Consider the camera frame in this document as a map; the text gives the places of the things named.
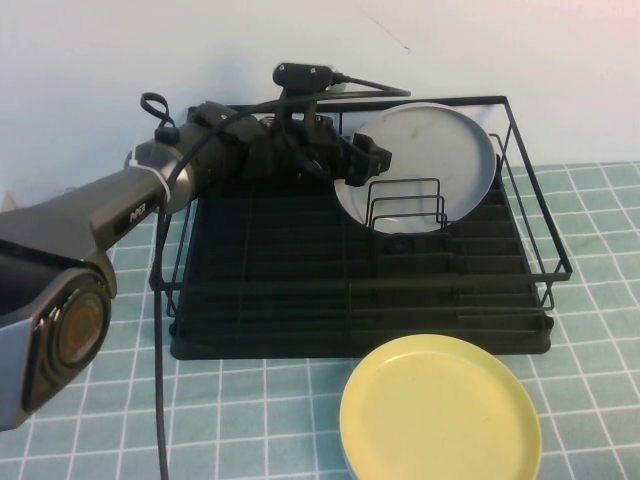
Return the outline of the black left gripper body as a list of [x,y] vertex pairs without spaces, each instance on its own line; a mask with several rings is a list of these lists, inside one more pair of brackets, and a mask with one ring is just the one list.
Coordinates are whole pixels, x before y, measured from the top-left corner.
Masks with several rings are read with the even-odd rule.
[[326,116],[312,120],[243,120],[246,155],[243,178],[266,180],[302,177],[315,181],[356,178],[354,147],[345,140]]

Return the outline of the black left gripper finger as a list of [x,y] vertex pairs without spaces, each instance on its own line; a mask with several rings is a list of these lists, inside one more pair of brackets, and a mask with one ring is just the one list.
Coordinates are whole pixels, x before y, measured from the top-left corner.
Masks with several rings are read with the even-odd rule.
[[392,153],[377,145],[368,135],[355,133],[352,139],[356,156],[366,166],[389,166]]
[[355,151],[350,154],[344,181],[348,186],[363,186],[372,177],[386,171],[385,153]]

